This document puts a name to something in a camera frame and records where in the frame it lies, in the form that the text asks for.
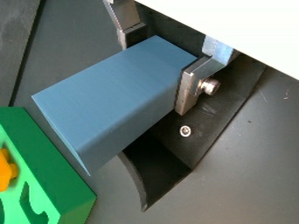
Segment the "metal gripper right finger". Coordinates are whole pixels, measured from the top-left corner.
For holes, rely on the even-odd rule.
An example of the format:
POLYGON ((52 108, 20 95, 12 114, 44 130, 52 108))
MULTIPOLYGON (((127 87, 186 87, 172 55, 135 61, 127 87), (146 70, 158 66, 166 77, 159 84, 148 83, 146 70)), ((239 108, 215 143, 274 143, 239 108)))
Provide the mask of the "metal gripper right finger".
POLYGON ((202 52, 205 56, 182 70, 174 107, 182 116, 195 106, 202 93, 215 94, 221 82, 213 78, 213 75, 237 58, 237 50, 210 36, 205 38, 202 52))

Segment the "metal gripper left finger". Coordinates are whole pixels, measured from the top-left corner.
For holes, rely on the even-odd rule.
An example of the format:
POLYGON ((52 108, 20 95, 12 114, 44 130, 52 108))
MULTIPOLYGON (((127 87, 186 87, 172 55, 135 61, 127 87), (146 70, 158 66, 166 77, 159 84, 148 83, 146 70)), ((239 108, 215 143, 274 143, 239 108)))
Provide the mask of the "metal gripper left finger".
POLYGON ((116 27, 118 42, 123 49, 147 39, 147 25, 142 22, 135 0, 103 0, 116 27))

